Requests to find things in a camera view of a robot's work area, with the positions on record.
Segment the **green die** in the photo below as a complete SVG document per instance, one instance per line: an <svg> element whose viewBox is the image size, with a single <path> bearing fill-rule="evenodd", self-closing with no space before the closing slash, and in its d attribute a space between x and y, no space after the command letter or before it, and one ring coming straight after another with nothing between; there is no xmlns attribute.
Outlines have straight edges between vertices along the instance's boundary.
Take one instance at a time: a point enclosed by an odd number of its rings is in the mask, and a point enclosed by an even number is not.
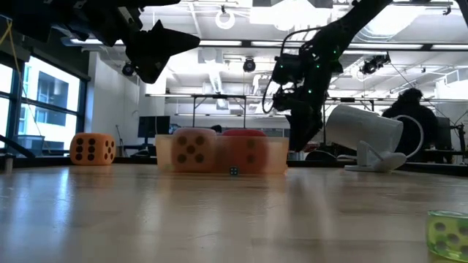
<svg viewBox="0 0 468 263"><path fill-rule="evenodd" d="M429 211L426 231L432 253L468 262L468 214Z"/></svg>
<svg viewBox="0 0 468 263"><path fill-rule="evenodd" d="M229 174L230 175L238 175L239 174L239 168L237 168L237 167L229 168Z"/></svg>

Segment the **person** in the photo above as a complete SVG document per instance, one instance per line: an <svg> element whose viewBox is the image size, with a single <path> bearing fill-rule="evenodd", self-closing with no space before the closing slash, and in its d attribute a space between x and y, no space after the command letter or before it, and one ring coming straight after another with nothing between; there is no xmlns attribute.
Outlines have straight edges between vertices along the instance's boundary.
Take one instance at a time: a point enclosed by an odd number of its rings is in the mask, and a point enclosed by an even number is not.
<svg viewBox="0 0 468 263"><path fill-rule="evenodd" d="M424 139L423 147L428 148L437 139L438 120L436 115L427 107L420 104L423 93L417 88L410 88L399 95L398 100L392 104L382 117L394 118L398 115L408 115L417 120L423 127ZM416 150L420 141L420 131L418 125L408 118L400 118L404 128L400 143L395 152L409 155ZM420 155L416 154L410 161L420 161Z"/></svg>
<svg viewBox="0 0 468 263"><path fill-rule="evenodd" d="M217 134L222 133L222 127L221 127L221 125L212 126L210 129L214 130Z"/></svg>

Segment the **table surface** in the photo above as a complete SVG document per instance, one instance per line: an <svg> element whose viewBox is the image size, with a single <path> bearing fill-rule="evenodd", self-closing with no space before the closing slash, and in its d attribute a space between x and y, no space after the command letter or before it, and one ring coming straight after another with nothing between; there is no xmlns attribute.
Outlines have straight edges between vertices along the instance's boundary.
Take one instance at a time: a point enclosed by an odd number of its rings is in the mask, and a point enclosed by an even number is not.
<svg viewBox="0 0 468 263"><path fill-rule="evenodd" d="M467 205L467 180L407 172L18 169L0 175L0 262L445 262L427 211Z"/></svg>

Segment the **orange die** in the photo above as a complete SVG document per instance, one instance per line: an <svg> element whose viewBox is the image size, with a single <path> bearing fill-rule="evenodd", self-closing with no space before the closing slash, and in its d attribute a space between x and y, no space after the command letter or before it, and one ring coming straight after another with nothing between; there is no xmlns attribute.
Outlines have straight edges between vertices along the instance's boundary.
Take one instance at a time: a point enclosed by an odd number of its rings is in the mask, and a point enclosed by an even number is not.
<svg viewBox="0 0 468 263"><path fill-rule="evenodd" d="M211 172L214 168L216 132L182 128L173 134L171 162L175 172Z"/></svg>
<svg viewBox="0 0 468 263"><path fill-rule="evenodd" d="M116 155L116 141L110 134L79 133L70 145L70 158L77 165L110 165Z"/></svg>
<svg viewBox="0 0 468 263"><path fill-rule="evenodd" d="M237 167L241 174L260 174L265 170L268 138L264 132L235 129L226 131L223 137L227 140L225 152L231 167Z"/></svg>

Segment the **laboratory room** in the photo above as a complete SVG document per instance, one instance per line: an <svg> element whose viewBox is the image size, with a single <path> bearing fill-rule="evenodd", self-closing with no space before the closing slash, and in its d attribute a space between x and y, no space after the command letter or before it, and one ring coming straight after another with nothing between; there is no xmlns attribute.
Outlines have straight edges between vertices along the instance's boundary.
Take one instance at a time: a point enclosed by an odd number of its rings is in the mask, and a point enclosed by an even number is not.
<svg viewBox="0 0 468 263"><path fill-rule="evenodd" d="M468 0L3 0L0 262L468 262Z"/></svg>

